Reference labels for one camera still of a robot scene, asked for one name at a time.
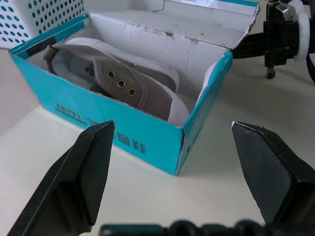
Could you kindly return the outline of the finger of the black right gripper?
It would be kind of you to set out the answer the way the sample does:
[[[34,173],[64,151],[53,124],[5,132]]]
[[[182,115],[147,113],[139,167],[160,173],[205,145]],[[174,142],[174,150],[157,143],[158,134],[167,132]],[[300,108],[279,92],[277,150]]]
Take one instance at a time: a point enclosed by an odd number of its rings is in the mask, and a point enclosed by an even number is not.
[[[254,57],[260,57],[265,55],[265,49],[239,49],[236,48],[232,50],[233,58],[234,59],[247,59],[247,58],[254,58]]]
[[[247,35],[244,40],[243,44],[246,47],[260,47],[261,45],[264,46],[265,44],[265,33],[255,33]]]

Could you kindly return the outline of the grey canvas shoe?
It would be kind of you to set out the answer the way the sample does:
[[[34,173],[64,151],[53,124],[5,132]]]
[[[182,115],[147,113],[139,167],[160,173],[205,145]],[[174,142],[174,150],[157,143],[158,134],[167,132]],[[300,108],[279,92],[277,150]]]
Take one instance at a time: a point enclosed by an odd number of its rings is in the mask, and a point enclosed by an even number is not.
[[[175,91],[177,91],[179,88],[180,79],[179,79],[179,74],[177,70],[165,63],[158,62],[151,59],[145,59],[142,57],[138,57],[138,56],[126,53],[118,48],[115,48],[114,46],[110,44],[107,44],[103,41],[93,39],[93,38],[77,37],[77,38],[73,38],[65,42],[65,45],[89,46],[103,53],[108,53],[117,59],[122,59],[123,61],[131,62],[134,65],[151,69],[153,71],[158,71],[162,74],[169,76],[173,80],[175,84]]]
[[[181,126],[189,117],[171,78],[163,73],[87,45],[49,45],[43,59],[50,73],[173,125]]]

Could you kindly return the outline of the blue white box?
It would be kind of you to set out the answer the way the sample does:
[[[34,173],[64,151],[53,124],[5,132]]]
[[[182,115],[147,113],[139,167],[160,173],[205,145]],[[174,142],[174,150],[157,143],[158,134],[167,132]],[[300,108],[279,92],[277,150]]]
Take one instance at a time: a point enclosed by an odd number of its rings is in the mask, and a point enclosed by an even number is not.
[[[86,13],[11,49],[9,53],[46,110],[86,128],[115,124],[114,144],[176,175],[191,151],[253,26],[259,4],[246,0],[84,0]],[[175,68],[175,93],[189,117],[181,126],[77,86],[49,72],[49,46],[86,37]]]

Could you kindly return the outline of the white perforated plastic basket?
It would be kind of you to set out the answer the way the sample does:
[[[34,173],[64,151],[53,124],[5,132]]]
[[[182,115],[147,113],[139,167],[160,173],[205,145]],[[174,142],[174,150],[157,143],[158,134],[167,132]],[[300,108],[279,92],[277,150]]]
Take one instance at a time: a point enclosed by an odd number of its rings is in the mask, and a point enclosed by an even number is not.
[[[85,13],[84,0],[0,0],[0,48],[11,49]]]

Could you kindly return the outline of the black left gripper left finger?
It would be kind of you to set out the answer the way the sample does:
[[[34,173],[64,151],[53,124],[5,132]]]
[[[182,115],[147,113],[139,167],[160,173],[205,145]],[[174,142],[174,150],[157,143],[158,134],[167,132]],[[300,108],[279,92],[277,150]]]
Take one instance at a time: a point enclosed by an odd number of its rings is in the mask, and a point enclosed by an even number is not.
[[[107,121],[84,130],[47,171],[7,236],[79,236],[96,223],[114,136]]]

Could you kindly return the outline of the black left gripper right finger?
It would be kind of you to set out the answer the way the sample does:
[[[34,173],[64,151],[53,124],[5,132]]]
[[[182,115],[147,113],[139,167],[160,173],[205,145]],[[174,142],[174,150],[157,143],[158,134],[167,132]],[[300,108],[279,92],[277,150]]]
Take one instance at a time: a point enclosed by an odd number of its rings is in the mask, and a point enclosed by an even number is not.
[[[234,121],[231,131],[265,223],[315,225],[315,170],[263,126]]]

